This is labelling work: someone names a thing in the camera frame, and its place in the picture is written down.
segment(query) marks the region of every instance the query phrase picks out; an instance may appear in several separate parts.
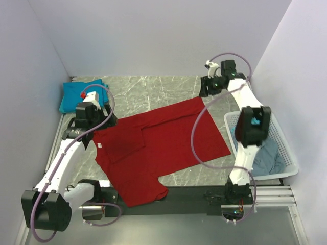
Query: red connector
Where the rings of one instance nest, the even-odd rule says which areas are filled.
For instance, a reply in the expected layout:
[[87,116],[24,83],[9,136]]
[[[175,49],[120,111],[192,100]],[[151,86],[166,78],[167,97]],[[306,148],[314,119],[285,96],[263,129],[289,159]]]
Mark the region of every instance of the red connector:
[[82,98],[82,99],[85,99],[85,97],[86,97],[86,94],[85,94],[85,92],[81,93],[81,95],[80,95],[80,96],[81,96],[81,98]]

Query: folded teal cloth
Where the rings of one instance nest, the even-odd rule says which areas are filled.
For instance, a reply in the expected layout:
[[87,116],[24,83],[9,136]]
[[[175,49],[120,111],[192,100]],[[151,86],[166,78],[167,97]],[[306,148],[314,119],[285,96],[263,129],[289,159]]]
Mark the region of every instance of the folded teal cloth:
[[[252,120],[252,124],[258,124],[258,121]],[[237,151],[235,127],[230,132]],[[283,157],[279,155],[277,143],[271,138],[264,140],[253,162],[253,176],[280,174],[284,172],[285,167],[286,164]]]
[[[62,114],[75,112],[75,108],[78,103],[83,102],[83,99],[80,97],[81,92],[84,88],[86,88],[90,84],[101,84],[103,86],[108,87],[107,84],[102,82],[102,79],[97,79],[92,82],[84,83],[84,82],[70,82],[63,83],[63,91],[64,96],[59,108],[59,111]],[[99,94],[99,104],[101,107],[107,102],[109,102],[107,91],[98,86],[90,87],[86,90],[86,94],[89,92],[96,91]]]

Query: cable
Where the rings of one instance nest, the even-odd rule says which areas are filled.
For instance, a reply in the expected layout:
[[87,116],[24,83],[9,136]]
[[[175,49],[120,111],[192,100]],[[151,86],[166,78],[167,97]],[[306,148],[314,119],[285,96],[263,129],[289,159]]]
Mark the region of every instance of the cable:
[[[246,81],[248,81],[248,82],[250,81],[250,79],[251,79],[251,77],[252,77],[252,68],[251,68],[251,65],[250,65],[250,63],[249,63],[249,62],[248,62],[244,57],[242,57],[242,56],[240,56],[240,55],[238,55],[238,54],[235,54],[235,53],[222,53],[222,54],[219,54],[219,55],[214,56],[214,57],[210,60],[210,62],[213,61],[214,59],[216,59],[217,57],[222,56],[222,55],[236,55],[236,56],[240,57],[241,59],[243,59],[243,60],[246,62],[246,64],[249,66],[249,76],[247,77]],[[211,168],[211,169],[220,169],[220,170],[226,170],[226,169],[232,169],[232,170],[233,170],[233,169],[241,169],[241,170],[246,171],[246,172],[250,175],[250,178],[251,178],[252,181],[253,181],[253,185],[254,185],[253,204],[252,204],[252,206],[251,206],[251,208],[250,208],[250,211],[249,211],[246,215],[244,215],[243,218],[241,218],[240,220],[236,221],[236,223],[245,220],[245,219],[246,219],[246,218],[247,218],[247,217],[252,213],[252,211],[254,211],[254,207],[255,207],[255,203],[256,203],[256,183],[255,183],[255,179],[254,179],[252,173],[251,173],[248,169],[246,169],[246,168],[244,168],[244,167],[239,167],[239,166],[215,167],[215,166],[211,166],[211,165],[208,165],[208,164],[204,163],[204,162],[203,162],[203,161],[198,157],[198,155],[197,155],[196,152],[195,152],[195,149],[194,149],[194,133],[195,133],[195,130],[196,130],[198,124],[199,124],[199,121],[200,121],[201,117],[204,115],[205,111],[208,110],[208,108],[209,108],[210,106],[212,106],[212,105],[213,105],[215,102],[217,102],[218,100],[220,100],[220,99],[226,97],[227,95],[232,94],[232,93],[234,93],[234,92],[236,92],[236,91],[238,91],[238,90],[241,90],[244,86],[245,86],[245,83],[242,84],[242,85],[241,85],[239,88],[237,88],[237,89],[234,89],[234,90],[232,90],[232,91],[227,91],[227,93],[221,93],[221,94],[219,94],[216,98],[214,98],[212,101],[210,101],[209,104],[206,105],[206,106],[202,109],[202,111],[200,112],[200,114],[199,114],[198,117],[196,118],[195,123],[194,123],[193,128],[192,128],[192,132],[191,132],[191,148],[192,148],[192,152],[193,152],[194,157],[198,160],[199,163],[201,163],[201,164],[204,165],[205,167],[208,167],[208,168]]]
[[94,224],[94,223],[91,223],[90,221],[86,220],[85,222],[88,223],[91,226],[98,226],[98,227],[109,226],[109,225],[115,223],[122,216],[122,209],[117,204],[114,204],[114,203],[89,203],[89,202],[87,204],[89,204],[89,205],[111,206],[111,207],[117,208],[118,211],[119,211],[118,216],[113,221],[111,221],[109,223],[106,223],[106,224]]
[[69,192],[70,190],[68,189],[68,187],[71,187],[72,189],[74,189],[75,188],[75,186],[74,185],[67,185],[67,187],[66,187],[66,190]]
[[105,87],[105,86],[103,86],[103,85],[101,85],[101,84],[90,84],[90,85],[88,85],[87,87],[84,88],[84,90],[81,92],[81,94],[83,94],[83,93],[84,93],[84,92],[85,92],[89,87],[93,87],[93,86],[102,87],[103,89],[105,89],[105,90],[108,92],[108,94],[110,95],[110,97],[111,97],[111,99],[112,99],[112,110],[111,110],[110,114],[107,116],[107,118],[106,118],[102,123],[100,123],[99,125],[97,125],[97,126],[91,128],[91,129],[85,131],[85,132],[82,133],[81,135],[77,136],[77,137],[76,137],[76,138],[75,138],[75,139],[74,139],[74,140],[73,140],[73,141],[72,141],[72,142],[71,142],[71,143],[70,143],[70,144],[65,148],[64,152],[61,154],[61,156],[60,156],[58,162],[56,163],[53,172],[52,172],[51,175],[49,176],[48,182],[44,185],[44,188],[42,189],[42,191],[41,191],[40,194],[38,195],[38,197],[37,197],[37,199],[36,199],[36,201],[35,201],[35,203],[34,203],[34,206],[33,206],[33,209],[32,209],[32,213],[31,213],[31,230],[32,230],[32,234],[33,234],[34,238],[35,238],[38,242],[49,242],[49,241],[52,240],[52,238],[53,238],[53,237],[55,236],[55,234],[57,233],[57,231],[54,231],[54,233],[51,235],[50,238],[48,238],[48,239],[42,239],[42,238],[40,238],[40,237],[37,235],[37,233],[36,233],[34,222],[35,222],[35,213],[36,213],[37,206],[38,206],[38,204],[39,204],[39,202],[40,202],[40,200],[41,200],[43,194],[45,193],[46,189],[47,189],[48,186],[50,185],[53,176],[55,175],[56,171],[58,170],[59,165],[60,165],[61,162],[62,162],[62,159],[63,159],[64,156],[67,154],[67,151],[69,150],[69,148],[70,148],[70,147],[71,147],[75,142],[77,142],[80,138],[82,138],[83,136],[87,135],[88,133],[90,133],[90,132],[96,130],[96,129],[99,128],[99,127],[101,127],[103,124],[105,124],[105,123],[106,123],[106,122],[111,118],[111,116],[112,116],[112,114],[113,114],[114,107],[115,107],[114,97],[113,97],[113,94],[110,92],[110,90],[109,90],[107,87]]

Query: black metal base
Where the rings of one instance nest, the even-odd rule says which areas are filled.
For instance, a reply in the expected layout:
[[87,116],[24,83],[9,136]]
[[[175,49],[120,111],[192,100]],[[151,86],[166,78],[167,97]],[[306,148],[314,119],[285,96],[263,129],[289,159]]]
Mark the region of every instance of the black metal base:
[[[167,196],[160,201],[132,208],[126,206],[113,187],[102,187],[101,191],[105,202],[115,203],[122,208],[122,215],[196,213],[222,215],[221,205],[238,205],[240,199],[243,199],[244,205],[253,204],[252,192],[248,185],[233,186],[227,183],[225,186],[173,186],[167,188]],[[106,207],[105,217],[116,217],[117,215],[116,208]]]

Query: floor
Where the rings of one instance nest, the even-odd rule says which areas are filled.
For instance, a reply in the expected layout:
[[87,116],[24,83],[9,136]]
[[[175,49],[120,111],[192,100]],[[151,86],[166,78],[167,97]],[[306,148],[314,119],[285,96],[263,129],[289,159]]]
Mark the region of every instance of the floor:
[[[200,91],[199,76],[104,76],[104,77],[76,77],[73,81],[92,81],[101,78],[108,84],[114,94],[116,103],[115,115],[119,118],[132,116],[163,106],[171,105],[198,96]],[[213,98],[207,97],[203,101],[205,104]],[[238,110],[238,106],[231,95],[224,97],[213,105],[209,112],[214,119],[225,142],[232,152],[226,127],[224,115],[227,112]],[[73,114],[67,114],[63,118],[63,123],[59,135],[66,129]],[[55,152],[58,151],[60,138],[56,142]],[[76,185],[81,179],[107,180],[107,176],[102,172],[95,162],[97,150],[93,142],[81,157],[81,161],[75,166],[70,184]],[[235,157],[233,154],[215,159],[209,162],[215,166],[233,166]],[[182,185],[224,185],[230,171],[211,170],[202,165],[193,166],[171,175],[160,177],[159,180],[166,186]],[[259,185],[280,184],[278,179],[269,181],[258,181]]]

